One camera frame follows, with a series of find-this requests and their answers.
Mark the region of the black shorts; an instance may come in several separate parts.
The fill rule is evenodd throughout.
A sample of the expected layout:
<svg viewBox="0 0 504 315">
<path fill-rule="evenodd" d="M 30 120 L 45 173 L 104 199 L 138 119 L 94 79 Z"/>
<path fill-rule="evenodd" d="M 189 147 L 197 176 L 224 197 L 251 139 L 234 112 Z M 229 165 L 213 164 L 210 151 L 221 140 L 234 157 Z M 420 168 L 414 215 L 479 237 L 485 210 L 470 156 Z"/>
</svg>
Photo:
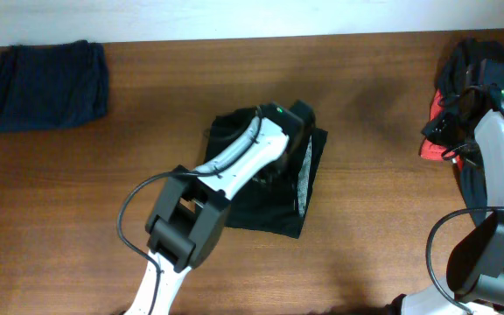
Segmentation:
<svg viewBox="0 0 504 315">
<path fill-rule="evenodd" d="M 316 128 L 272 180 L 254 177 L 233 198 L 225 226 L 297 239 L 305 223 L 328 132 Z"/>
</svg>

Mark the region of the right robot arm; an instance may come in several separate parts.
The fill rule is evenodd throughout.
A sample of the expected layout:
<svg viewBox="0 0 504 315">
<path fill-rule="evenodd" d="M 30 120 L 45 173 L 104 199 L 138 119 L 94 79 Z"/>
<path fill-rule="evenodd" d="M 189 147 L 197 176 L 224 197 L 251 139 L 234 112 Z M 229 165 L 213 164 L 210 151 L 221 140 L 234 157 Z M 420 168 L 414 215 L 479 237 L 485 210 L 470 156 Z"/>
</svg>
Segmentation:
<svg viewBox="0 0 504 315">
<path fill-rule="evenodd" d="M 483 175 L 486 204 L 448 213 L 431 228 L 425 263 L 431 284 L 417 293 L 398 296 L 387 314 L 504 314 L 504 62 L 484 59 L 469 67 L 465 89 L 428 123 L 425 136 L 445 146 L 444 159 L 459 158 Z M 432 244 L 449 220 L 470 214 L 481 217 L 452 250 L 446 275 L 437 278 Z"/>
</svg>

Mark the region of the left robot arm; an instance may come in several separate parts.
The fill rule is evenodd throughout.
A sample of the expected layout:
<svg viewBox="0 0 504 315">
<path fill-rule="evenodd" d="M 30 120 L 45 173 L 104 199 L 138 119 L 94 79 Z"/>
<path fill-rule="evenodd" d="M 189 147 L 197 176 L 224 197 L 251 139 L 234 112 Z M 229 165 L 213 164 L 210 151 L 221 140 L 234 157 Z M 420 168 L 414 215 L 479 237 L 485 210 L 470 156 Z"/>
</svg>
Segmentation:
<svg viewBox="0 0 504 315">
<path fill-rule="evenodd" d="M 272 183 L 295 168 L 293 155 L 307 145 L 315 128 L 311 106 L 295 101 L 290 108 L 259 105 L 244 131 L 216 157 L 188 170 L 147 178 L 122 203 L 126 211 L 135 195 L 162 179 L 160 192 L 144 225 L 147 250 L 120 240 L 146 262 L 146 269 L 129 314 L 166 314 L 186 275 L 197 269 L 217 245 L 237 193 L 252 179 Z"/>
</svg>

